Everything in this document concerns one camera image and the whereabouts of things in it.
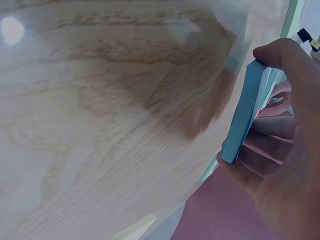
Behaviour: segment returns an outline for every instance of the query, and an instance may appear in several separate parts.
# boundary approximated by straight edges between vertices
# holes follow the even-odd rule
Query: wood grain
[[[250,9],[245,64],[289,5],[217,2]],[[245,71],[224,77],[237,36],[206,0],[2,0],[8,16],[25,34],[0,41],[0,240],[111,240],[197,189]]]

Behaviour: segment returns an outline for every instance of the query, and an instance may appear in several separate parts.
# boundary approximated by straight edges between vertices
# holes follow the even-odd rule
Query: pink floor
[[[222,169],[186,202],[171,240],[277,240],[254,203]]]

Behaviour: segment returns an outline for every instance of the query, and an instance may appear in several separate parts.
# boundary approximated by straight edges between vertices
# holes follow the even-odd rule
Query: light blue paper
[[[250,127],[270,95],[277,76],[272,69],[254,60],[246,68],[242,93],[220,157],[232,164],[236,161]]]

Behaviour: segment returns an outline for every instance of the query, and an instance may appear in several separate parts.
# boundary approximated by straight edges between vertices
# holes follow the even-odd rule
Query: glossy surface
[[[289,5],[220,2],[250,9],[245,63]],[[0,17],[1,240],[112,239],[198,188],[245,69],[223,71],[235,36],[206,1],[3,0]]]

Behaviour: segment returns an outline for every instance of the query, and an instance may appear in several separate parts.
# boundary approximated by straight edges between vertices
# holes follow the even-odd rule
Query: skin
[[[285,72],[294,116],[256,119],[236,164],[224,162],[220,154],[217,160],[252,196],[260,215],[282,239],[319,240],[320,66],[287,38],[253,54]]]

